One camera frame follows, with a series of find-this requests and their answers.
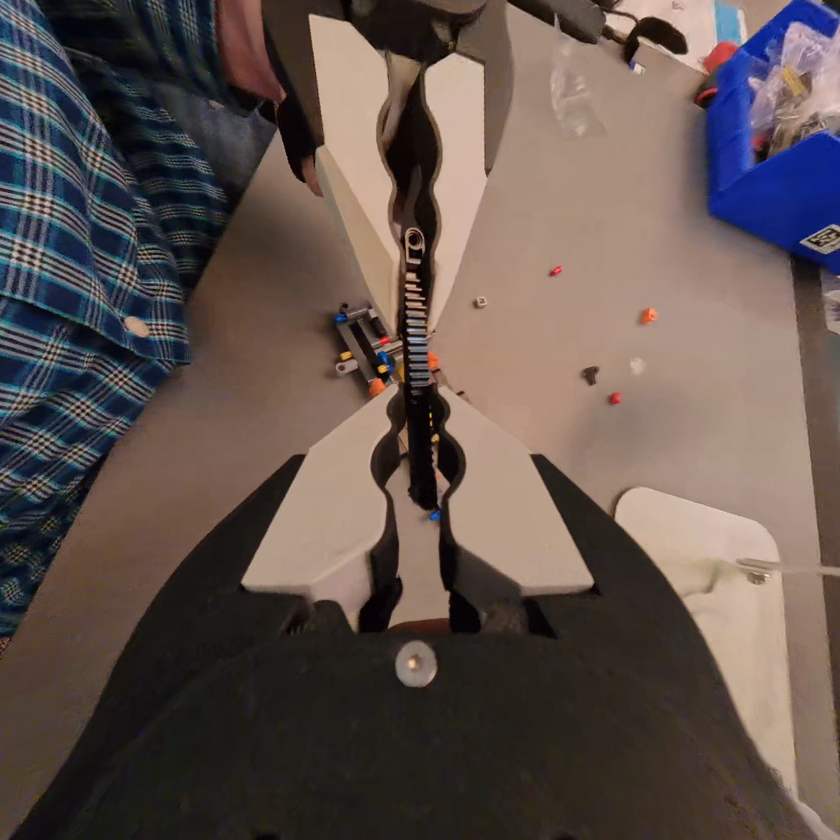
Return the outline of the blue jeans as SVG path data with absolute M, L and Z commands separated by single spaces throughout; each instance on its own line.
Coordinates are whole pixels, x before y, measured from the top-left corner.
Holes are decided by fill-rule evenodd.
M 242 115 L 166 82 L 156 96 L 203 152 L 233 213 L 247 191 L 277 129 L 258 111 Z

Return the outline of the blue plastic bin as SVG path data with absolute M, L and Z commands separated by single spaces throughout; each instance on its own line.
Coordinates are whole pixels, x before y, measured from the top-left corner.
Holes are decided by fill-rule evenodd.
M 839 139 L 820 133 L 760 163 L 753 153 L 749 79 L 793 22 L 838 31 L 830 7 L 790 2 L 719 71 L 707 109 L 707 204 L 720 220 L 838 275 Z

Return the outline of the clear plastic bag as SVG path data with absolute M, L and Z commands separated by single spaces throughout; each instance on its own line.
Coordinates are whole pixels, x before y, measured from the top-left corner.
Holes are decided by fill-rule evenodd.
M 606 126 L 596 112 L 591 87 L 582 71 L 581 58 L 587 45 L 562 29 L 559 16 L 554 17 L 553 33 L 549 94 L 560 137 L 571 142 L 603 135 Z

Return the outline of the black lego rack gear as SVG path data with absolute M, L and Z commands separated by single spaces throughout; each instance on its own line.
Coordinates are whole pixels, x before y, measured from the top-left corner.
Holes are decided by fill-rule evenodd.
M 438 504 L 434 467 L 433 375 L 428 359 L 437 216 L 428 176 L 416 164 L 404 193 L 400 279 L 407 462 L 410 498 L 426 511 Z

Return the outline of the clear bags of lego parts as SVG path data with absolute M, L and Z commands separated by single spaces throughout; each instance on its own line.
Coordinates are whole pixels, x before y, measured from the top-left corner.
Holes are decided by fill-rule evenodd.
M 820 133 L 839 137 L 839 34 L 800 22 L 773 39 L 749 79 L 756 162 Z

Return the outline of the person's left hand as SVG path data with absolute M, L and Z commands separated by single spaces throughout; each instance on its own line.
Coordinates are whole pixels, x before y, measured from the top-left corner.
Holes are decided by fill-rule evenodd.
M 216 1 L 216 37 L 224 73 L 236 96 L 273 119 L 292 173 L 315 196 L 322 196 L 314 155 L 316 144 L 296 92 L 283 83 L 287 74 L 266 28 L 260 1 Z

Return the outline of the white paper sheet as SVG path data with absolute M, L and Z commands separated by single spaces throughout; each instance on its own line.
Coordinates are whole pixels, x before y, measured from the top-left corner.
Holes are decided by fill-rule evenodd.
M 740 2 L 665 1 L 659 17 L 668 20 L 685 37 L 687 53 L 681 60 L 695 70 L 722 43 L 742 46 L 748 39 L 745 13 Z

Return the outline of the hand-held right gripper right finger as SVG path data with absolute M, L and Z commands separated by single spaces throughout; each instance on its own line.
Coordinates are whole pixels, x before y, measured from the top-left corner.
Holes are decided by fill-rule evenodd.
M 454 634 L 475 634 L 498 607 L 524 615 L 539 596 L 580 595 L 595 582 L 533 453 L 464 397 L 434 404 L 439 567 Z

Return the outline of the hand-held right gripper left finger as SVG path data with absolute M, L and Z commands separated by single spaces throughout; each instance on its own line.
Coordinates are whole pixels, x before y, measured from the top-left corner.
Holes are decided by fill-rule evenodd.
M 304 455 L 241 585 L 259 594 L 335 602 L 354 631 L 387 620 L 400 541 L 386 485 L 401 463 L 403 390 L 387 387 Z

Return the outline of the white stand base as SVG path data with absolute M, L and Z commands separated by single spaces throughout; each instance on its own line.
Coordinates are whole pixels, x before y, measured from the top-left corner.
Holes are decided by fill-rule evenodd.
M 818 838 L 838 838 L 798 796 L 783 572 L 758 522 L 644 487 L 615 521 L 663 572 L 704 637 L 762 759 Z

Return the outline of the black lego chassis assembly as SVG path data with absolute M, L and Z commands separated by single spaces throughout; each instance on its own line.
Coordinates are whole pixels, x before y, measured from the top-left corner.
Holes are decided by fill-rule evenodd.
M 344 302 L 332 316 L 332 325 L 339 336 L 339 355 L 335 362 L 337 376 L 356 375 L 362 379 L 370 399 L 393 396 L 391 407 L 397 422 L 397 460 L 407 468 L 408 495 L 410 479 L 407 462 L 406 414 L 403 385 L 403 341 L 399 330 L 387 328 L 384 317 L 370 302 L 351 306 Z M 445 522 L 448 494 L 455 488 L 462 454 L 447 430 L 453 412 L 452 400 L 465 397 L 463 392 L 451 392 L 439 356 L 434 348 L 436 330 L 432 329 L 428 359 L 433 375 L 434 409 L 434 467 L 437 480 L 437 506 L 423 510 L 428 520 L 442 526 Z

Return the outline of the person's left forearm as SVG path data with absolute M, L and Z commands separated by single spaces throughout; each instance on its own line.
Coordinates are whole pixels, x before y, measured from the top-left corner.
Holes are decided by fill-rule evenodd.
M 230 87 L 212 1 L 96 2 L 101 58 L 206 99 L 227 102 Z

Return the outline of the red and black tool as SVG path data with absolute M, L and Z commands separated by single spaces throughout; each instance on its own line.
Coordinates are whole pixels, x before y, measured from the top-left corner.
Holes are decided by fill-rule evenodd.
M 694 103 L 701 109 L 708 109 L 718 94 L 718 75 L 722 66 L 738 51 L 739 45 L 731 40 L 720 42 L 703 59 L 702 68 L 705 76 L 694 97 Z

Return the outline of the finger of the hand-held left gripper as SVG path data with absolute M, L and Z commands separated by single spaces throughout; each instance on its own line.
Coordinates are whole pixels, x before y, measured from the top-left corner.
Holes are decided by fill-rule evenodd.
M 385 147 L 394 138 L 415 61 L 375 49 L 352 24 L 308 18 L 323 143 L 316 172 L 370 301 L 399 329 L 403 251 L 393 228 L 393 175 Z
M 424 174 L 418 223 L 430 271 L 428 320 L 437 322 L 453 290 L 481 199 L 485 168 L 485 70 L 459 54 L 422 79 Z

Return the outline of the black curved object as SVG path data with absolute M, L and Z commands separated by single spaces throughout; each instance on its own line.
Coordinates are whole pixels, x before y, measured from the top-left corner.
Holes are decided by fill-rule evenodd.
M 686 37 L 675 26 L 659 17 L 643 17 L 636 21 L 624 39 L 623 59 L 629 67 L 634 62 L 640 39 L 645 39 L 674 56 L 688 54 Z

